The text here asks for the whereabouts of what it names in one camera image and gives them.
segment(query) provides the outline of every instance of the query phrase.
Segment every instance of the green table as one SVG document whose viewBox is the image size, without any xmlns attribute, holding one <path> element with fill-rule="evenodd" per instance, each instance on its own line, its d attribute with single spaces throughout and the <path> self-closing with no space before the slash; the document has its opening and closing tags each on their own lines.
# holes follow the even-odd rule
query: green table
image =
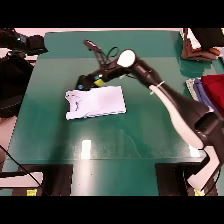
<svg viewBox="0 0 224 224">
<path fill-rule="evenodd" d="M 185 80 L 224 73 L 212 64 L 180 59 L 182 40 L 168 31 L 91 31 L 47 33 L 48 53 L 34 68 L 11 139 L 9 152 L 23 164 L 74 164 L 72 195 L 158 195 L 157 162 L 201 161 L 179 137 L 162 102 L 136 80 L 125 77 L 107 85 L 122 86 L 125 114 L 69 120 L 65 92 L 80 75 L 98 68 L 89 39 L 105 52 L 131 48 L 150 63 L 172 88 L 191 97 Z M 91 140 L 91 159 L 81 159 L 83 140 Z M 4 171 L 17 166 L 8 160 Z M 218 191 L 224 195 L 221 173 Z M 11 191 L 2 190 L 3 195 Z"/>
</svg>

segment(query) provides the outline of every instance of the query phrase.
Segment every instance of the brown cloth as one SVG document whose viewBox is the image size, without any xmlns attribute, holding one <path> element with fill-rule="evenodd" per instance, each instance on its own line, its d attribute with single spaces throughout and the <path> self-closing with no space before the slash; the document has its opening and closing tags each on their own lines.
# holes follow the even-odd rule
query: brown cloth
<svg viewBox="0 0 224 224">
<path fill-rule="evenodd" d="M 190 39 L 187 38 L 188 28 L 184 29 L 184 43 L 182 58 L 186 60 L 196 60 L 196 61 L 211 61 L 212 59 L 217 59 L 217 55 L 209 52 L 202 51 L 200 49 L 194 50 L 191 45 Z"/>
</svg>

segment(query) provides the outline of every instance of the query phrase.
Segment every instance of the yellow label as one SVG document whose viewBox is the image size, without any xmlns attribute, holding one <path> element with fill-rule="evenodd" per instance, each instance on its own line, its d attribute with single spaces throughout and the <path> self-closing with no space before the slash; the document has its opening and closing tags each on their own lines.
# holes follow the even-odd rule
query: yellow label
<svg viewBox="0 0 224 224">
<path fill-rule="evenodd" d="M 199 191 L 199 190 L 194 189 L 194 194 L 195 194 L 195 196 L 204 196 L 205 192 L 204 192 L 204 190 Z"/>
<path fill-rule="evenodd" d="M 37 196 L 37 189 L 27 190 L 27 196 Z"/>
<path fill-rule="evenodd" d="M 102 79 L 98 79 L 94 82 L 97 86 L 102 86 L 105 82 Z"/>
</svg>

